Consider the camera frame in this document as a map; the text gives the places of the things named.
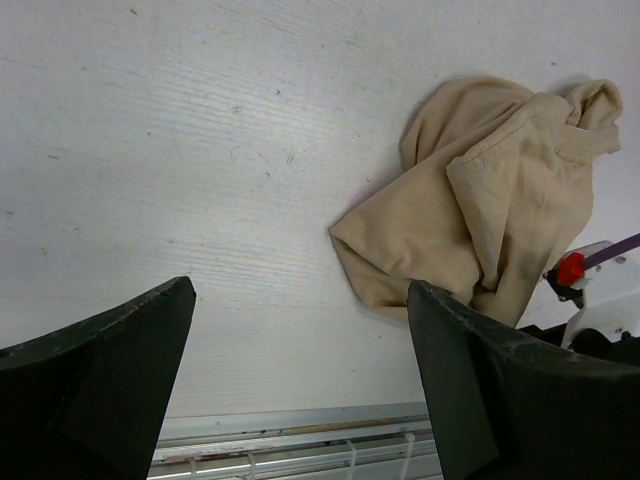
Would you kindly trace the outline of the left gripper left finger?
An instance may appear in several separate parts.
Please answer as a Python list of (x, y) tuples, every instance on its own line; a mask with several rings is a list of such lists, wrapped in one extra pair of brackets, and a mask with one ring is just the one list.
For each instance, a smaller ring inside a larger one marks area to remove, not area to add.
[(2, 478), (146, 478), (194, 308), (176, 277), (2, 349)]

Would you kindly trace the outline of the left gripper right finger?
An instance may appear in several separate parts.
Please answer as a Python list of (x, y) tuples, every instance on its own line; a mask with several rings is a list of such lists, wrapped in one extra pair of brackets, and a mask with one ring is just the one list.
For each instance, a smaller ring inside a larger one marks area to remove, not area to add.
[(635, 479), (639, 341), (573, 352), (411, 283), (408, 319), (447, 479)]

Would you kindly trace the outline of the beige t shirt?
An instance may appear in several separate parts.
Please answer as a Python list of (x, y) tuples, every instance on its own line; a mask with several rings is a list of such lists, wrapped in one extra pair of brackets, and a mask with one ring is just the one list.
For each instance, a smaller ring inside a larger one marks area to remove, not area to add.
[(405, 319), (422, 280), (515, 326), (591, 217), (593, 164), (619, 149), (622, 111), (609, 80), (565, 95), (495, 77), (443, 83), (402, 141), (403, 174), (330, 230), (355, 295)]

